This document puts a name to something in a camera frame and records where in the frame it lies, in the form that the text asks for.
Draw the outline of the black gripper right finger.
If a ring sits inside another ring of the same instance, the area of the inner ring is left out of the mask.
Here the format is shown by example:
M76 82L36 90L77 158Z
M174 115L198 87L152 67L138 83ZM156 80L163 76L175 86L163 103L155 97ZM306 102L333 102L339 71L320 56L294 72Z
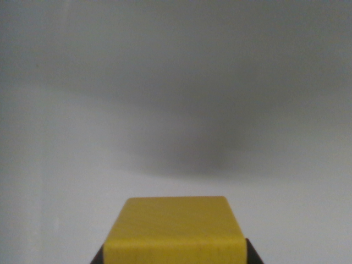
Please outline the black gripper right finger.
M247 248L247 264L264 264L262 258L259 256L252 243L248 238L246 238L246 248Z

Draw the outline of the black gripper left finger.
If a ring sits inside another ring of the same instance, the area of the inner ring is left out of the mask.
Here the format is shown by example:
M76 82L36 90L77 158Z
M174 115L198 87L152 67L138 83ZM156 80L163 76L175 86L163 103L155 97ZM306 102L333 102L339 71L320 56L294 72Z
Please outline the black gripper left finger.
M100 247L94 258L92 259L91 264L104 264L103 245Z

